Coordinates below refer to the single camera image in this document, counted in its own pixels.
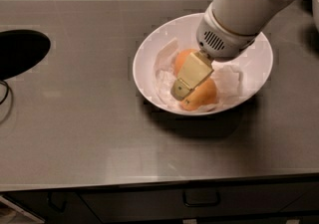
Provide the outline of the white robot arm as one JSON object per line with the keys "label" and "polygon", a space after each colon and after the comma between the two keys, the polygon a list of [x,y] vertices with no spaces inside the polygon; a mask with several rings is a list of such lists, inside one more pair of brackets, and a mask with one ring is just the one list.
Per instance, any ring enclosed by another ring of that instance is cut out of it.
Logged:
{"label": "white robot arm", "polygon": [[213,72],[212,63],[228,62],[247,49],[282,9],[294,0],[213,0],[196,30],[199,50],[177,73],[170,90],[182,101]]}

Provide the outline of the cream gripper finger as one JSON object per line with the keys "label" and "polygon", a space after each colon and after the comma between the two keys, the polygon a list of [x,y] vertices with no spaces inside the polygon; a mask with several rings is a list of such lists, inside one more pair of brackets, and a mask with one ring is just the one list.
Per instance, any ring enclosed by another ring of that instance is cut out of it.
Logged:
{"label": "cream gripper finger", "polygon": [[199,85],[210,77],[213,72],[212,60],[202,51],[191,53],[175,75],[175,81],[170,93],[178,100],[182,101],[189,96]]}

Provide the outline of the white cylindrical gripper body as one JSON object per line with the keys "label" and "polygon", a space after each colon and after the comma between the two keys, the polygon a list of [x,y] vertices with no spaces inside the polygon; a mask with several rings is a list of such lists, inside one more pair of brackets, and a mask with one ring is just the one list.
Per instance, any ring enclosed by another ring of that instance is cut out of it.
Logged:
{"label": "white cylindrical gripper body", "polygon": [[196,30],[196,41],[199,49],[211,60],[228,62],[243,53],[257,37],[240,35],[226,30],[215,18],[212,5],[204,12]]}

